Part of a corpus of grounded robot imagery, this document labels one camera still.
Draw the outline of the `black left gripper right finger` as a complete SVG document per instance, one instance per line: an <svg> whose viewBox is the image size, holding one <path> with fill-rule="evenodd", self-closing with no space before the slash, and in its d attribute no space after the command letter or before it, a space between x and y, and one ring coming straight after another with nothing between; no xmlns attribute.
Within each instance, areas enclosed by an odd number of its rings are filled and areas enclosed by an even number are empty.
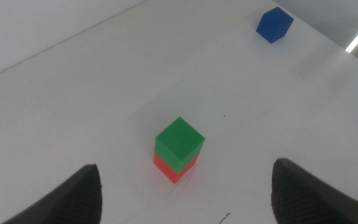
<svg viewBox="0 0 358 224"><path fill-rule="evenodd" d="M277 223L358 223L358 201L287 158L273 164L271 206Z"/></svg>

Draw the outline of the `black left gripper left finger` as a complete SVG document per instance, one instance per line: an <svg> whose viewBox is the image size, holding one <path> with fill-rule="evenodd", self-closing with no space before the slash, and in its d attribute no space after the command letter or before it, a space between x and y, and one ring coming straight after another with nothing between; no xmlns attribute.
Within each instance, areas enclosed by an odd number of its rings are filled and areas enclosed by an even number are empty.
<svg viewBox="0 0 358 224"><path fill-rule="evenodd" d="M5 224L99 224L102 205L98 166L88 164Z"/></svg>

